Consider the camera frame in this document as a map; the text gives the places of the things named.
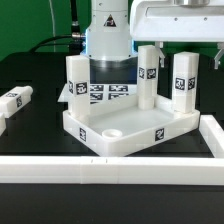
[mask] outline white block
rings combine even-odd
[[[183,52],[174,55],[173,109],[190,113],[195,109],[199,54]]]
[[[90,114],[90,96],[70,97],[68,101],[69,112],[73,117],[88,116]]]
[[[159,51],[153,45],[138,47],[138,66],[157,68],[159,64]]]
[[[151,110],[155,106],[155,99],[154,98],[148,98],[144,99],[142,97],[139,97],[138,100],[138,107],[141,110]]]
[[[208,158],[120,158],[118,183],[224,185],[223,162]]]
[[[23,106],[31,101],[33,89],[30,86],[15,87],[0,97],[0,112],[6,118],[11,117]]]
[[[154,98],[157,96],[158,80],[145,81],[138,79],[137,95],[143,99]]]
[[[81,82],[90,79],[89,59],[82,55],[66,57],[68,80]]]
[[[3,113],[0,113],[0,136],[6,129],[5,116]]]
[[[82,184],[117,184],[117,158],[82,157],[81,183]]]
[[[139,47],[137,95],[139,108],[149,110],[154,107],[158,86],[159,52],[152,46]]]
[[[81,182],[80,159],[52,156],[1,156],[0,183]]]
[[[202,115],[199,130],[215,158],[224,158],[224,131],[212,115]]]

